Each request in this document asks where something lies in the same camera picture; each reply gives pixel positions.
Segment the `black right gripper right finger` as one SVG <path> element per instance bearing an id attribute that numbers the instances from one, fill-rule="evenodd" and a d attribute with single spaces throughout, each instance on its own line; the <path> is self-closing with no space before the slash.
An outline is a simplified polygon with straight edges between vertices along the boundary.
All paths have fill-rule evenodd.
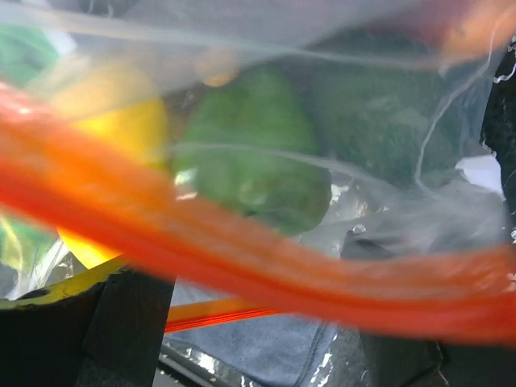
<path id="1" fill-rule="evenodd" d="M 514 386 L 515 350 L 360 332 L 373 386 Z"/>

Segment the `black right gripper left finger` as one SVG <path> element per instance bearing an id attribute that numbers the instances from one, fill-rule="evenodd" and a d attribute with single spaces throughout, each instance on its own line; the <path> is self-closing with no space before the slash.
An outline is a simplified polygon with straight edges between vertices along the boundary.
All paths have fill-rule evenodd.
<path id="1" fill-rule="evenodd" d="M 173 282 L 104 264 L 1 300 L 3 386 L 150 386 Z"/>

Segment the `clear zip top bag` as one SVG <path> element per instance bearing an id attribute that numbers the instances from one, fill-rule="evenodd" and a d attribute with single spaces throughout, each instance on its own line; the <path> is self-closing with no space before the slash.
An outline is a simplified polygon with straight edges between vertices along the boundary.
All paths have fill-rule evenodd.
<path id="1" fill-rule="evenodd" d="M 24 87 L 1 79 L 1 204 L 162 278 L 371 333 L 515 342 L 515 248 L 480 143 L 515 37 L 512 1 L 4 1 L 1 24 L 57 50 Z M 135 160 L 73 127 L 54 96 L 96 68 L 152 84 L 169 139 Z M 287 235 L 174 183 L 211 89 L 269 66 L 292 84 L 327 169 L 321 223 Z"/>

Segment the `yellow fake lemon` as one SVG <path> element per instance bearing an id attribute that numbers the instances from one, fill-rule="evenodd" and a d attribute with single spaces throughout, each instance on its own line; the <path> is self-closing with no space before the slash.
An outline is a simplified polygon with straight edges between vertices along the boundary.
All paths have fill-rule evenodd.
<path id="1" fill-rule="evenodd" d="M 116 108 L 131 94 L 148 92 L 152 84 L 134 69 L 96 68 L 52 99 L 73 127 L 141 161 L 169 139 L 169 120 L 161 98 Z"/>

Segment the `green fake pepper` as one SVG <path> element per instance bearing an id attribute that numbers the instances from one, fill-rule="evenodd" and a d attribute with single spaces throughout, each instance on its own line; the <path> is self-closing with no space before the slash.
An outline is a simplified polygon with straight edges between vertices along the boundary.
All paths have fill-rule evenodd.
<path id="1" fill-rule="evenodd" d="M 315 228 L 331 201 L 327 169 L 280 156 L 320 156 L 314 125 L 289 80 L 269 66 L 209 90 L 173 156 L 176 186 L 287 235 Z"/>

